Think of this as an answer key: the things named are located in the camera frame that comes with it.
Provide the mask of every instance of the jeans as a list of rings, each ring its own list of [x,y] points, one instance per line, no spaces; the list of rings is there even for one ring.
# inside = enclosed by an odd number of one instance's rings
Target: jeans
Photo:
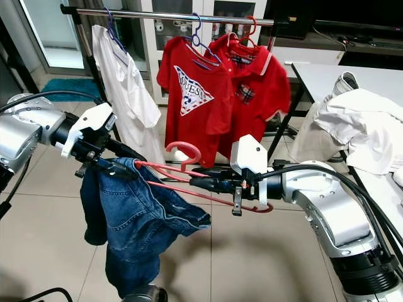
[[[210,215],[188,204],[176,192],[149,185],[160,182],[146,167],[136,169],[134,160],[116,159],[138,175],[126,181],[87,169],[81,201],[93,245],[108,241],[106,276],[123,298],[139,285],[148,284],[159,272],[159,254],[179,234],[189,236],[211,225]]]

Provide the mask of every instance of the red t-shirt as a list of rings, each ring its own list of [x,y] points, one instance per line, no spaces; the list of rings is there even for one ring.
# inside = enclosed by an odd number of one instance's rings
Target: red t-shirt
[[[204,60],[183,38],[175,37],[164,48],[157,82],[169,91],[165,146],[177,141],[191,143],[201,152],[200,164],[211,167],[220,135],[230,130],[232,86],[223,64]]]
[[[290,84],[286,70],[264,46],[251,53],[237,40],[228,40],[224,35],[209,48],[224,63],[232,79],[231,129],[221,136],[219,146],[219,152],[229,159],[233,142],[247,134],[260,142],[266,122],[278,111],[288,112]]]

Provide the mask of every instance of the pink hanger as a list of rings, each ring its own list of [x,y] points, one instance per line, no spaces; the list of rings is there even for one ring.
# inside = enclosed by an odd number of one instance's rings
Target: pink hanger
[[[182,164],[181,164],[181,171],[182,172],[184,172],[186,170],[186,165],[195,164],[202,157],[202,154],[200,153],[200,150],[196,146],[192,145],[191,143],[172,142],[168,146],[166,146],[166,150],[168,152],[170,152],[170,151],[172,151],[172,149],[174,147],[180,147],[180,148],[185,149],[186,151],[191,152],[193,154],[192,158],[182,161]]]
[[[191,175],[191,176],[208,177],[208,175],[205,175],[205,174],[202,174],[202,173],[197,173],[197,172],[186,170],[186,165],[187,164],[194,164],[194,163],[198,162],[200,160],[200,158],[202,157],[202,154],[200,153],[200,150],[196,146],[194,146],[194,145],[192,145],[190,143],[186,143],[186,142],[172,142],[166,147],[166,150],[170,152],[174,147],[180,147],[180,148],[186,149],[187,151],[192,152],[194,157],[192,157],[192,158],[190,158],[188,160],[184,160],[181,163],[181,168],[180,169],[175,168],[175,167],[171,167],[171,166],[168,166],[168,165],[157,164],[155,162],[144,162],[144,161],[141,161],[141,160],[136,160],[135,161],[136,168],[139,168],[142,165],[147,166],[147,167],[151,167],[154,170],[156,170],[157,172],[161,173],[162,175],[165,175],[167,177],[170,177],[172,179],[175,179],[175,180],[181,181],[181,182],[189,182],[189,179],[174,176],[172,174],[169,174],[168,172],[163,171],[163,169],[176,171],[176,172],[182,172],[182,173],[185,173],[185,174],[188,174],[188,175]],[[209,200],[214,200],[214,201],[216,201],[218,203],[223,203],[223,204],[226,204],[226,205],[229,205],[229,206],[233,206],[233,204],[230,203],[229,201],[214,198],[214,197],[211,197],[211,196],[207,196],[207,195],[204,195],[204,194],[196,193],[196,192],[185,190],[185,189],[180,189],[178,187],[169,186],[167,184],[161,184],[159,182],[154,182],[154,181],[147,181],[147,183],[151,184],[153,186],[164,187],[166,189],[179,191],[179,192],[182,192],[182,193],[198,196],[198,197],[209,199]],[[268,213],[268,212],[273,210],[273,206],[271,204],[269,204],[269,203],[267,205],[268,205],[268,207],[266,209],[262,209],[262,210],[260,210],[256,206],[254,206],[253,208],[249,208],[247,206],[241,206],[241,208],[246,210],[246,211],[252,211],[252,212],[256,212],[256,213]]]

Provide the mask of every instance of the purple hanger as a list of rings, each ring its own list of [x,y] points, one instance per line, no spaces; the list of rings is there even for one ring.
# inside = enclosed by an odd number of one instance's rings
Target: purple hanger
[[[114,27],[114,24],[113,24],[113,15],[112,15],[112,13],[110,12],[110,10],[106,6],[104,6],[103,9],[105,9],[108,12],[108,34],[109,34],[109,37],[113,41],[115,41],[125,53],[127,53],[126,48],[122,45],[122,43],[120,43],[119,39],[116,37],[116,30],[115,30],[115,27]]]
[[[218,63],[221,64],[222,62],[221,62],[220,58],[218,58],[214,53],[212,53],[212,51],[211,51],[206,45],[204,45],[204,44],[202,43],[202,40],[200,39],[200,37],[199,37],[198,34],[197,34],[197,31],[202,27],[202,19],[200,18],[200,16],[199,16],[197,13],[192,13],[192,15],[196,16],[197,18],[199,18],[199,25],[196,27],[195,33],[192,34],[192,36],[186,36],[185,38],[188,39],[188,40],[190,40],[190,41],[192,42],[192,44],[194,44],[194,46],[196,46],[196,47],[199,46],[199,45],[201,45],[201,46],[203,46],[204,48],[206,48],[206,49],[208,50],[208,52],[210,53],[210,55],[211,55],[212,57],[214,57],[214,58],[217,60]],[[202,67],[204,67],[204,68],[210,70],[210,68],[208,68],[207,66],[204,66],[204,65],[201,64],[200,62],[195,61],[195,60],[193,60],[193,61],[194,61],[195,63],[201,65]]]

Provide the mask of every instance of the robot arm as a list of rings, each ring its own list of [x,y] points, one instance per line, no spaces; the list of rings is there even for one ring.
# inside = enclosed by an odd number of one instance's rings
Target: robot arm
[[[242,137],[232,146],[232,169],[197,169],[211,177],[194,178],[190,184],[218,193],[235,192],[241,188],[242,198],[259,199],[261,182],[250,181],[260,172],[256,170],[259,157],[262,158],[261,164],[265,164],[264,147],[252,137]],[[334,171],[322,162],[301,164]],[[395,273],[399,266],[397,259],[384,251],[363,208],[347,194],[337,177],[302,169],[268,177],[265,186],[266,198],[283,198],[286,203],[297,204],[305,211],[308,223],[343,285],[348,302],[403,301],[403,284]],[[238,201],[237,206],[236,196],[234,194],[233,214],[239,216],[240,213],[235,211],[237,208],[240,212],[241,204]]]
[[[10,101],[21,98],[20,94]],[[92,165],[111,176],[133,179],[130,171],[101,158],[107,148],[119,157],[143,156],[112,140],[108,134],[116,116],[107,104],[87,110],[80,118],[57,110],[45,98],[35,98],[12,107],[0,115],[0,191],[21,169],[37,143],[62,149],[83,163],[77,176]],[[257,173],[272,171],[266,167],[267,151],[252,137],[242,137],[231,154],[231,169],[196,169],[210,177],[193,178],[190,184],[217,193],[234,195],[233,214],[241,216],[242,199],[283,198],[297,204],[330,258],[349,302],[403,301],[403,285],[395,270],[399,265],[380,245],[376,232],[361,206],[346,193],[340,181],[328,173],[312,169],[286,172],[249,182]],[[324,163],[309,162],[332,170]],[[2,210],[0,219],[10,205]],[[143,297],[135,294],[127,301]]]

